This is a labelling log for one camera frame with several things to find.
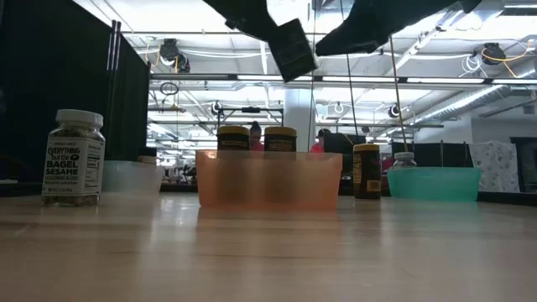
turquoise bowl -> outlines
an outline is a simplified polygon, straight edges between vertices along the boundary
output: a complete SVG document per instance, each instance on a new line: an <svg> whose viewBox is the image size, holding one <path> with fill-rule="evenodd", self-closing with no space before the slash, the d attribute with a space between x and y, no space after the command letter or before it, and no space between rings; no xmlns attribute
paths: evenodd
<svg viewBox="0 0 537 302"><path fill-rule="evenodd" d="M481 170L420 167L388 171L392 197L416 200L476 201Z"/></svg>

table surface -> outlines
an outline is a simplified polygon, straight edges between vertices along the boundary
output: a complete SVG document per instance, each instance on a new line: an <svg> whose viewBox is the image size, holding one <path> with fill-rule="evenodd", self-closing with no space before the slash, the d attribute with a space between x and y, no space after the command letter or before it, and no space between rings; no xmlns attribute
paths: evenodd
<svg viewBox="0 0 537 302"><path fill-rule="evenodd" d="M0 301L536 301L537 208L383 200L222 212L0 199Z"/></svg>

clear plastic bowl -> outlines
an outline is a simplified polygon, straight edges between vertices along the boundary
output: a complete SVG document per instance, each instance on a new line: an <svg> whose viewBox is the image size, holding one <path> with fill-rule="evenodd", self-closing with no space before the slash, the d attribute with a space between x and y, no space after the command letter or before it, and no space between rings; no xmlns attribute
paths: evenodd
<svg viewBox="0 0 537 302"><path fill-rule="evenodd" d="M341 154L196 152L202 207L237 210L335 210Z"/></svg>
<svg viewBox="0 0 537 302"><path fill-rule="evenodd" d="M476 201L481 170L419 167L388 171L392 197L416 200Z"/></svg>
<svg viewBox="0 0 537 302"><path fill-rule="evenodd" d="M164 168L153 164L106 160L102 176L102 191L156 195L160 191Z"/></svg>

person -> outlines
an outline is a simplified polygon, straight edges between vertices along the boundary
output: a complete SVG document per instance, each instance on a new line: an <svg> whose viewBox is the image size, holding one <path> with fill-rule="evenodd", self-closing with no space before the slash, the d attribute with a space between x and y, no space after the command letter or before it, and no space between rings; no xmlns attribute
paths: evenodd
<svg viewBox="0 0 537 302"><path fill-rule="evenodd" d="M311 153L324 153L325 152L325 134L331 133L328 129L321 129L317 133L317 139L319 139L319 143L315 143L312 147L310 152Z"/></svg>
<svg viewBox="0 0 537 302"><path fill-rule="evenodd" d="M253 122L250 128L250 151L264 151L265 146L261 140L261 127L258 122Z"/></svg>

orange plastic bin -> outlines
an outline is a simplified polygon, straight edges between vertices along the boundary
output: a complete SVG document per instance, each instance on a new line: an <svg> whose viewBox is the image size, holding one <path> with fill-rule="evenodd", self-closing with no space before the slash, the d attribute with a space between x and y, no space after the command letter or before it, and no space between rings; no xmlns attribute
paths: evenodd
<svg viewBox="0 0 537 302"><path fill-rule="evenodd" d="M341 166L341 154L200 150L200 203L235 210L335 210Z"/></svg>

